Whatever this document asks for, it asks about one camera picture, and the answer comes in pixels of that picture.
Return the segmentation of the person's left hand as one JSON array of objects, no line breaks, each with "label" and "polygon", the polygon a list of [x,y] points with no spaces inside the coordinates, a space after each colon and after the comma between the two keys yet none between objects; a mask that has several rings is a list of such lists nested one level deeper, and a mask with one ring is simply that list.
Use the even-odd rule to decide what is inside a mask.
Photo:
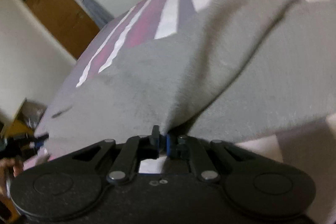
[{"label": "person's left hand", "polygon": [[0,162],[1,196],[10,197],[11,181],[23,172],[23,162],[20,159],[1,159]]}]

